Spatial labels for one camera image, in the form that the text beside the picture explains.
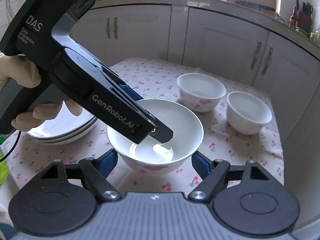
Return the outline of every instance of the floral tablecloth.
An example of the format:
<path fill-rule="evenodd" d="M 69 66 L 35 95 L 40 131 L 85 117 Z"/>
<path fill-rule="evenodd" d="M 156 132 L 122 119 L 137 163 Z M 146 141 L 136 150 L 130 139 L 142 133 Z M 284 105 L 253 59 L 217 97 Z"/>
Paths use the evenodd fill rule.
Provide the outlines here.
<path fill-rule="evenodd" d="M 112 67 L 128 85 L 144 98 L 165 98 L 179 100 L 177 78 L 184 73 L 205 73 L 162 60 L 129 58 Z M 197 114 L 204 130 L 204 140 L 199 151 L 211 160 L 224 159 L 233 165 L 243 165 L 247 160 L 259 162 L 279 182 L 284 183 L 283 150 L 271 101 L 263 92 L 253 87 L 217 77 L 227 89 L 226 95 L 212 112 Z M 272 121 L 259 134 L 245 136 L 235 132 L 226 121 L 227 95 L 232 91 L 246 91 L 261 98 L 273 113 Z M 8 152 L 15 142 L 17 133 L 11 135 L 2 145 Z M 81 139 L 63 146 L 37 145 L 26 133 L 8 158 L 12 177 L 22 188 L 33 176 L 53 159 L 64 163 L 77 163 L 93 156 L 99 157 L 111 148 L 106 135 L 106 124 L 99 121 L 94 129 Z M 191 158 L 176 171 L 163 176 L 146 176 L 130 169 L 121 158 L 107 180 L 121 193 L 126 191 L 182 191 L 190 193 L 201 178 L 191 165 Z"/>

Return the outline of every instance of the gloved hand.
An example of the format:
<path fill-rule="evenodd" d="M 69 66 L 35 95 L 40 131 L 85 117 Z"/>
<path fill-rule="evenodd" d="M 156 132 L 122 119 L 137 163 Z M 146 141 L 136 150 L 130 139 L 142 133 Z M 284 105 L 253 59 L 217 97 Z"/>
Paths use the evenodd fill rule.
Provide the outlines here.
<path fill-rule="evenodd" d="M 8 57 L 0 53 L 0 91 L 4 87 L 9 77 L 15 79 L 19 85 L 27 88 L 34 88 L 41 82 L 36 64 L 25 56 Z M 75 101 L 69 99 L 65 101 L 69 111 L 79 116 L 82 107 Z M 58 104 L 41 104 L 36 106 L 33 112 L 19 114 L 12 120 L 12 126 L 20 131 L 29 131 L 41 125 L 45 120 L 56 118 L 62 108 L 62 102 Z"/>

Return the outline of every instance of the gray ribbed surface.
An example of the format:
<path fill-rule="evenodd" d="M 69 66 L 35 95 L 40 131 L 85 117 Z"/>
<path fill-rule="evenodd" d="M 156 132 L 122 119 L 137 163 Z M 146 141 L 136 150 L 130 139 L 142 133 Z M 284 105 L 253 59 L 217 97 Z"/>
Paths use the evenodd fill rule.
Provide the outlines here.
<path fill-rule="evenodd" d="M 204 204 L 187 201 L 182 193 L 128 193 L 124 200 L 105 203 L 79 230 L 57 237 L 23 233 L 13 240 L 245 240 L 223 228 Z M 289 235 L 269 238 L 293 240 Z"/>

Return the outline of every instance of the cabinet handle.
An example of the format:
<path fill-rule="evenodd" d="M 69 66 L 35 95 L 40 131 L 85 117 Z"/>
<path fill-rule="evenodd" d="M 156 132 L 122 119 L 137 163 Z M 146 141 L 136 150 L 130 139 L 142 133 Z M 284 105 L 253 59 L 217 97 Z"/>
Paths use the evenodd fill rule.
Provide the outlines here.
<path fill-rule="evenodd" d="M 107 32 L 107 35 L 108 35 L 108 39 L 110 39 L 111 36 L 110 36 L 110 18 L 109 17 L 107 19 L 106 32 Z"/>
<path fill-rule="evenodd" d="M 266 71 L 267 71 L 268 67 L 270 66 L 271 59 L 272 59 L 272 53 L 273 53 L 273 48 L 270 48 L 270 49 L 269 49 L 269 56 L 268 56 L 268 60 L 267 60 L 266 66 L 264 67 L 264 69 L 263 69 L 262 72 L 261 72 L 261 75 L 262 75 L 262 76 L 264 76 L 264 75 L 266 74 Z"/>
<path fill-rule="evenodd" d="M 115 20 L 113 22 L 113 34 L 115 35 L 115 39 L 118 39 L 118 21 L 117 17 L 115 17 Z"/>
<path fill-rule="evenodd" d="M 261 46 L 262 46 L 262 43 L 261 43 L 261 42 L 258 42 L 256 55 L 254 56 L 254 60 L 253 60 L 253 62 L 252 62 L 251 68 L 250 68 L 251 70 L 254 69 L 254 67 L 255 67 L 255 65 L 256 65 L 256 63 L 257 63 L 257 61 L 258 61 Z"/>

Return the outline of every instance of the knife block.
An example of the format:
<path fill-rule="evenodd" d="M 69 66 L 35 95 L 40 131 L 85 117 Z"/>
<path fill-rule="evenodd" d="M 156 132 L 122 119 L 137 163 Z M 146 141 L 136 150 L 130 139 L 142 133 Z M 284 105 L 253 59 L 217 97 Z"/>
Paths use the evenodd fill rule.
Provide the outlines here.
<path fill-rule="evenodd" d="M 311 17 L 308 14 L 299 11 L 298 12 L 298 27 L 306 32 L 309 32 L 311 29 Z"/>

